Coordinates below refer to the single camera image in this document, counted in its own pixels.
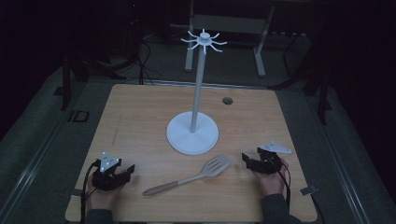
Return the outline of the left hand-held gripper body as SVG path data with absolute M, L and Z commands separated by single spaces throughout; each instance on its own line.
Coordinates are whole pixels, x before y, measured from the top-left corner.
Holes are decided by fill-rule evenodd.
M 120 165 L 121 159 L 103 152 L 97 170 L 92 175 L 92 185 L 103 191 L 115 189 L 115 171 Z

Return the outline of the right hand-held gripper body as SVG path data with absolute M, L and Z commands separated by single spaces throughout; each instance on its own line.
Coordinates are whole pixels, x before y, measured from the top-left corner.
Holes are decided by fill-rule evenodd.
M 261 158 L 259 161 L 259 173 L 270 175 L 278 172 L 283 165 L 278 153 L 290 154 L 291 150 L 272 141 L 268 144 L 260 145 L 257 148 L 257 152 Z

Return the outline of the grey slotted spatula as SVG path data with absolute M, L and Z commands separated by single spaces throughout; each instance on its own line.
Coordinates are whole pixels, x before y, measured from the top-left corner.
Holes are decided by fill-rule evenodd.
M 225 155 L 218 155 L 207 161 L 197 175 L 147 189 L 142 195 L 153 196 L 204 177 L 214 177 L 224 171 L 230 163 L 230 160 Z

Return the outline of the white utensil rack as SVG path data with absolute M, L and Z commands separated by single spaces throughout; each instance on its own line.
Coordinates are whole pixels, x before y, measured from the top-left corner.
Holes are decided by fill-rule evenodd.
M 199 50 L 192 111 L 174 116 L 167 125 L 166 137 L 168 143 L 176 151 L 195 156 L 208 152 L 219 140 L 217 123 L 207 114 L 200 112 L 199 109 L 207 48 L 220 52 L 216 45 L 226 45 L 226 42 L 217 42 L 216 38 L 219 34 L 212 36 L 205 29 L 198 35 L 194 35 L 191 31 L 188 31 L 188 34 L 191 39 L 183 39 L 183 42 L 191 44 L 188 50 Z

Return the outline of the person's left hand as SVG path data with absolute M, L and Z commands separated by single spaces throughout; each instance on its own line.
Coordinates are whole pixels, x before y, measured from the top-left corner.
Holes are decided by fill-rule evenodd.
M 111 210 L 122 189 L 123 186 L 109 191 L 97 189 L 92 185 L 92 176 L 90 175 L 88 178 L 87 191 L 85 192 L 85 204 L 87 209 Z

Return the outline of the person's right hand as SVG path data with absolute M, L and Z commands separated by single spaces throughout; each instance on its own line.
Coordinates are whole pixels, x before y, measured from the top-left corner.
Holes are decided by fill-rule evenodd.
M 264 197 L 274 194 L 282 194 L 284 192 L 285 181 L 283 180 L 283 177 L 286 170 L 289 168 L 289 165 L 284 159 L 281 161 L 283 166 L 277 174 L 265 175 L 257 172 L 253 173 L 258 179 L 259 186 Z

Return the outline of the grey tape strip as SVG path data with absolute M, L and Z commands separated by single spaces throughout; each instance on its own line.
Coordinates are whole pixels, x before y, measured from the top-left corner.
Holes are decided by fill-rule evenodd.
M 313 194 L 317 191 L 318 189 L 315 186 L 308 186 L 306 188 L 303 188 L 300 190 L 301 194 L 303 196 L 308 195 L 308 194 Z

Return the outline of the dark metal stand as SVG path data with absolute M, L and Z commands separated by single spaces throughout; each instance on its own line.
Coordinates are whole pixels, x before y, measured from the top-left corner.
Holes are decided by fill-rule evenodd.
M 117 75 L 109 68 L 101 65 L 99 62 L 89 58 L 88 56 L 78 52 L 75 54 L 65 51 L 62 55 L 62 86 L 58 87 L 55 91 L 55 95 L 62 97 L 61 110 L 65 111 L 71 102 L 71 71 L 74 69 L 72 62 L 75 63 L 87 63 L 99 72 L 112 79 L 124 79 L 124 77 Z
M 326 55 L 325 31 L 320 30 L 311 40 L 311 47 L 305 54 L 300 65 L 286 81 L 269 87 L 269 90 L 282 90 L 305 79 L 303 93 L 305 96 L 314 96 L 318 93 L 318 118 L 323 125 L 327 124 L 326 110 L 328 108 L 328 88 L 330 69 L 324 63 Z

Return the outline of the black tripod stand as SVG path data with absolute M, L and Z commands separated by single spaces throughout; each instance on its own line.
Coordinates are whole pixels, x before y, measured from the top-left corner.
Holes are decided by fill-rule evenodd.
M 143 33 L 146 28 L 145 12 L 147 9 L 146 0 L 121 0 L 121 9 L 125 14 L 125 22 L 122 24 L 124 38 L 123 47 L 126 54 L 120 56 L 114 64 L 109 66 L 111 71 L 127 70 L 136 64 L 139 66 L 138 84 L 144 85 L 147 79 L 152 83 L 152 79 L 147 73 L 147 60 L 151 53 L 150 46 L 144 41 Z

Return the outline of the white metal table frame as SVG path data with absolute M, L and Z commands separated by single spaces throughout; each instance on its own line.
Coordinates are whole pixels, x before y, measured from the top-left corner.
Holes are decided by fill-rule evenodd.
M 253 19 L 197 14 L 194 10 L 196 1 L 197 0 L 190 0 L 190 17 L 188 27 L 189 37 L 186 40 L 188 48 L 184 69 L 186 71 L 192 70 L 194 49 L 197 48 L 197 39 L 201 37 L 201 35 L 194 35 L 192 33 L 194 30 L 200 30 L 203 33 L 206 33 L 207 30 L 229 33 L 242 33 L 260 36 L 261 39 L 259 44 L 253 48 L 253 56 L 255 59 L 258 76 L 264 77 L 266 75 L 266 72 L 262 59 L 262 49 L 265 39 L 269 34 L 270 24 L 272 22 L 272 18 L 274 17 L 276 7 L 269 6 L 269 9 L 265 13 L 265 19 Z M 209 39 L 209 35 L 206 34 L 205 40 L 208 41 Z

